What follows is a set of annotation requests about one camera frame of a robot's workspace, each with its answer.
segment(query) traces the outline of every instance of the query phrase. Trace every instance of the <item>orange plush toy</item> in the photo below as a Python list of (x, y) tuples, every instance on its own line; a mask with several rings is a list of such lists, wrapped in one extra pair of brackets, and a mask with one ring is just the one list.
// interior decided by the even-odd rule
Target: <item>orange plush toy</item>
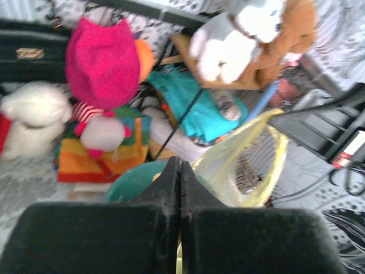
[(148, 75), (151, 73), (155, 60), (153, 58), (152, 50), (145, 40), (136, 39), (135, 45), (137, 48), (141, 68), (139, 76), (139, 82), (141, 83), (146, 80)]
[(242, 73), (243, 84), (257, 82), (260, 88), (278, 79), (287, 53), (305, 53), (316, 40), (317, 11), (312, 0), (286, 0), (281, 33), (268, 44), (260, 44), (262, 53)]

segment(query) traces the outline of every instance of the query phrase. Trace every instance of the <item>white teddy bear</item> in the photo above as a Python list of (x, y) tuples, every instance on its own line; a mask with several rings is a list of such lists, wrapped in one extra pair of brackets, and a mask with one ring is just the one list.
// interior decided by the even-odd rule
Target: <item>white teddy bear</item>
[(52, 153), (55, 139), (71, 119), (72, 107), (59, 88), (31, 82), (1, 100), (11, 120), (2, 159), (41, 158)]
[(192, 36), (190, 56), (201, 77), (232, 83), (261, 53), (258, 43), (278, 36), (285, 0), (230, 0), (228, 10)]

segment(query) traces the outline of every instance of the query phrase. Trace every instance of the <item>black handbag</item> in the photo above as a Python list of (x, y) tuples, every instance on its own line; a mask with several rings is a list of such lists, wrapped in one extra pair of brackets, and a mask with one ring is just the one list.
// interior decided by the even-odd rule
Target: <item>black handbag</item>
[(65, 53), (71, 30), (0, 21), (0, 83), (66, 83)]

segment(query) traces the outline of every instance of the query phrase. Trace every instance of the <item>gold logo plate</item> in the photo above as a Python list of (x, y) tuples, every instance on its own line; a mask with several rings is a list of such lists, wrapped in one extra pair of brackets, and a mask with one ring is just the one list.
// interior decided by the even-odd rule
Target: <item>gold logo plate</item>
[(17, 59), (42, 59), (44, 57), (44, 50), (42, 49), (27, 49), (21, 47), (17, 49)]

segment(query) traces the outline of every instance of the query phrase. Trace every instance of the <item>colorful striped blanket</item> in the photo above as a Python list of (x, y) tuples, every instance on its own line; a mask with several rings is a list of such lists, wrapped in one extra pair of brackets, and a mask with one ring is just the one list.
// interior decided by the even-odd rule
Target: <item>colorful striped blanket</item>
[(150, 117), (143, 116), (137, 110), (123, 106), (114, 110), (116, 116), (132, 130), (132, 136), (124, 139), (114, 152), (106, 152), (95, 160), (88, 156), (79, 138), (74, 134), (76, 123), (72, 124), (55, 150), (54, 168), (58, 181), (62, 183), (114, 182), (128, 169), (143, 164), (148, 152)]

